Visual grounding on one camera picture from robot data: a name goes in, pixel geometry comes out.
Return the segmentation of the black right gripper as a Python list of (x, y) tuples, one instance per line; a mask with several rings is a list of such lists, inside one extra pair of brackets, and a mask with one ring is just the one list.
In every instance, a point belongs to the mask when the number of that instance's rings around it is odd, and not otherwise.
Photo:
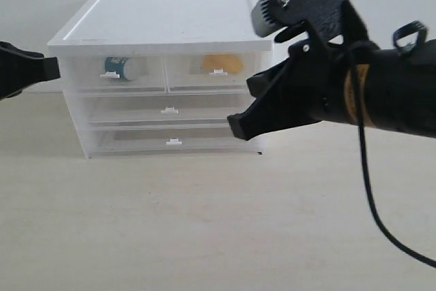
[(350, 124), (343, 85), (347, 63), (342, 44), (292, 44), (288, 59), (247, 79), (257, 97), (243, 112), (228, 116), (235, 138), (257, 136), (329, 121)]

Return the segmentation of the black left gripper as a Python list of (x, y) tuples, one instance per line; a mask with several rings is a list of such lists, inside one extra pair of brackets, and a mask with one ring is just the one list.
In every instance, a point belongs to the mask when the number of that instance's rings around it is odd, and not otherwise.
[(34, 84), (60, 77), (56, 57), (19, 50), (1, 41), (1, 100), (16, 97)]

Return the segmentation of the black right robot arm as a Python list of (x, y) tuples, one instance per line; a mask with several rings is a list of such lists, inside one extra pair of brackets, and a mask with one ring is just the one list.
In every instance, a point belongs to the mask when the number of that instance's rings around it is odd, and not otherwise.
[(391, 49), (359, 39), (292, 44), (288, 58), (247, 81), (253, 103), (228, 123), (251, 140), (270, 132), (330, 121), (357, 122), (352, 76), (357, 75), (364, 124), (386, 131), (435, 136), (435, 41), (413, 21), (397, 29)]

